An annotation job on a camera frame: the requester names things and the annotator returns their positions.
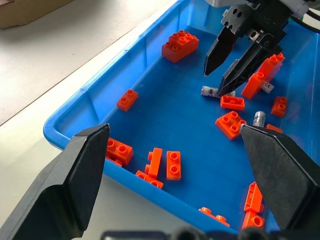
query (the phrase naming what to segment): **blue bin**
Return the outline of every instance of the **blue bin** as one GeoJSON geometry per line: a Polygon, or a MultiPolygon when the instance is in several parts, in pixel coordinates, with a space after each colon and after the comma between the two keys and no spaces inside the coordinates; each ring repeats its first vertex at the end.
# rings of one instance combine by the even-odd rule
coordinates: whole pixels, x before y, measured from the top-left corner
{"type": "MultiPolygon", "coordinates": [[[[132,146],[134,156],[124,168],[106,160],[107,176],[205,232],[236,233],[244,221],[253,173],[242,138],[230,141],[215,125],[229,111],[220,107],[219,99],[200,94],[203,85],[219,86],[224,72],[250,44],[239,39],[225,63],[204,77],[205,56],[222,28],[224,10],[204,0],[178,0],[61,106],[43,132],[63,149],[82,129],[110,123],[110,136],[132,146]],[[161,56],[161,47],[180,29],[196,35],[199,48],[174,64],[161,56]],[[128,89],[137,91],[139,98],[123,112],[116,103],[128,89]],[[148,152],[155,147],[163,149],[158,176],[163,189],[135,176],[137,170],[145,169],[148,152]],[[166,151],[181,152],[181,181],[166,180],[166,151]],[[230,227],[198,211],[201,207],[224,216],[230,227]]],[[[255,112],[264,111],[267,124],[283,129],[319,164],[319,35],[295,23],[285,31],[280,45],[286,59],[272,81],[274,90],[246,100],[239,115],[252,123],[255,112]],[[276,96],[288,99],[283,118],[270,114],[276,96]]],[[[243,87],[236,90],[237,96],[243,87]]],[[[267,231],[278,229],[268,206],[262,216],[267,231]]]]}

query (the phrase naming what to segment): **lego brick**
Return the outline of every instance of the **lego brick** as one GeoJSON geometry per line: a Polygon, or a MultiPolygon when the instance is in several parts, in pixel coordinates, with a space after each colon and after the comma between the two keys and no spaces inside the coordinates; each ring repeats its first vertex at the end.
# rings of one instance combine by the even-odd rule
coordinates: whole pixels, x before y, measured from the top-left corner
{"type": "Polygon", "coordinates": [[[166,179],[180,181],[181,154],[179,151],[166,152],[166,179]]]}
{"type": "Polygon", "coordinates": [[[281,133],[281,134],[284,132],[281,128],[278,128],[278,127],[273,126],[273,125],[271,125],[271,124],[268,124],[268,125],[266,126],[266,128],[267,128],[267,129],[271,129],[271,130],[276,131],[276,132],[281,133]]]}
{"type": "Polygon", "coordinates": [[[109,156],[105,157],[106,159],[108,159],[109,161],[113,162],[114,164],[118,165],[119,167],[122,167],[123,163],[122,161],[116,159],[116,160],[112,160],[109,156]]]}
{"type": "Polygon", "coordinates": [[[257,214],[255,214],[252,211],[248,211],[245,214],[244,221],[242,224],[242,229],[247,227],[257,227],[257,228],[263,228],[265,224],[265,219],[257,214]]]}
{"type": "Polygon", "coordinates": [[[162,45],[161,55],[173,63],[183,59],[199,46],[199,39],[188,32],[180,30],[169,37],[162,45]]]}
{"type": "Polygon", "coordinates": [[[261,213],[264,210],[264,205],[262,204],[262,194],[257,186],[256,182],[253,182],[249,186],[249,191],[246,197],[244,211],[261,213]]]}
{"type": "Polygon", "coordinates": [[[241,95],[250,100],[261,90],[262,83],[263,81],[265,81],[265,79],[266,79],[266,76],[260,71],[253,74],[249,78],[249,81],[245,85],[241,95]]]}
{"type": "Polygon", "coordinates": [[[145,165],[144,172],[154,179],[157,179],[158,177],[161,154],[162,154],[162,149],[155,147],[153,149],[153,152],[150,151],[148,155],[148,160],[150,161],[150,164],[145,165]]]}
{"type": "Polygon", "coordinates": [[[121,109],[125,112],[129,110],[129,108],[134,104],[134,102],[138,98],[138,93],[129,89],[125,92],[125,94],[121,97],[121,99],[116,103],[118,109],[121,109]]]}
{"type": "Polygon", "coordinates": [[[273,102],[271,114],[282,118],[286,114],[288,100],[284,96],[277,96],[273,102]]]}
{"type": "Polygon", "coordinates": [[[109,137],[106,148],[106,157],[112,160],[119,160],[124,165],[128,165],[134,155],[132,147],[123,144],[113,138],[109,137]]]}
{"type": "Polygon", "coordinates": [[[215,124],[230,140],[240,135],[241,124],[246,123],[235,111],[231,111],[215,121],[215,124]]]}
{"type": "Polygon", "coordinates": [[[160,182],[160,181],[152,178],[151,176],[145,174],[145,173],[142,172],[142,171],[139,171],[139,170],[138,170],[135,175],[138,176],[139,178],[145,180],[146,182],[152,184],[153,186],[159,188],[159,189],[162,189],[163,186],[164,186],[164,184],[163,184],[162,182],[160,182]]]}
{"type": "Polygon", "coordinates": [[[269,83],[279,72],[280,68],[283,65],[283,61],[285,60],[285,56],[282,53],[279,53],[275,56],[277,59],[277,65],[272,69],[272,71],[266,77],[266,81],[269,83]]]}
{"type": "Polygon", "coordinates": [[[224,95],[220,99],[220,107],[224,109],[243,111],[245,109],[245,100],[241,97],[224,95]]]}
{"type": "Polygon", "coordinates": [[[261,64],[258,72],[261,72],[265,76],[265,81],[270,82],[275,75],[279,72],[281,66],[283,65],[282,62],[284,61],[285,57],[282,53],[278,55],[273,55],[261,64]]]}
{"type": "Polygon", "coordinates": [[[202,207],[199,209],[200,212],[204,213],[205,215],[217,220],[218,222],[226,225],[227,227],[230,227],[230,224],[227,223],[227,220],[223,217],[223,216],[220,216],[220,215],[217,215],[217,216],[213,216],[211,214],[211,210],[209,208],[206,208],[206,207],[202,207]]]}

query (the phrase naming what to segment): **cardboard box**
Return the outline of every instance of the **cardboard box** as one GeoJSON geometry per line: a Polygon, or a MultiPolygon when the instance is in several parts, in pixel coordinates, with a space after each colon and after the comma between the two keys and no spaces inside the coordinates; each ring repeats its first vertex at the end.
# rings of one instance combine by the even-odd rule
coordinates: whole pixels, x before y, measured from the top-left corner
{"type": "Polygon", "coordinates": [[[0,28],[25,25],[73,0],[0,0],[0,28]]]}

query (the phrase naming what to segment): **metal pin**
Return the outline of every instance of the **metal pin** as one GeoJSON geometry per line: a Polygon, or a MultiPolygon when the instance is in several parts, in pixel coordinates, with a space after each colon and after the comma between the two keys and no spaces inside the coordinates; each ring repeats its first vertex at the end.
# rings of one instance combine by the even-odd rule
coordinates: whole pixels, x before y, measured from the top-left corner
{"type": "MultiPolygon", "coordinates": [[[[210,96],[210,97],[213,97],[213,98],[220,98],[220,97],[218,97],[217,93],[218,93],[218,88],[215,88],[215,87],[203,86],[202,89],[201,89],[201,95],[203,95],[203,96],[210,96]]],[[[230,93],[228,93],[226,95],[235,97],[236,96],[236,92],[232,91],[232,92],[230,92],[230,93]]]]}
{"type": "Polygon", "coordinates": [[[264,128],[266,123],[266,114],[263,111],[257,111],[254,115],[253,126],[264,128]]]}

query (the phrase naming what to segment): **black cable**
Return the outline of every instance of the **black cable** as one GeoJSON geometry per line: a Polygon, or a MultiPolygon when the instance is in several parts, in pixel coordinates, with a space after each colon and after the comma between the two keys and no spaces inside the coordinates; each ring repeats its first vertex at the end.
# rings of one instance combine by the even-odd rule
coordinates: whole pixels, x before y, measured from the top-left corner
{"type": "Polygon", "coordinates": [[[294,16],[291,16],[291,18],[292,18],[293,21],[295,21],[301,27],[304,27],[305,29],[308,29],[309,31],[312,31],[314,33],[320,34],[320,30],[319,29],[304,23],[303,21],[299,20],[298,18],[296,18],[294,16]]]}
{"type": "Polygon", "coordinates": [[[320,21],[320,16],[318,14],[314,13],[313,11],[308,10],[306,12],[306,14],[309,15],[310,17],[312,17],[313,19],[320,21]]]}

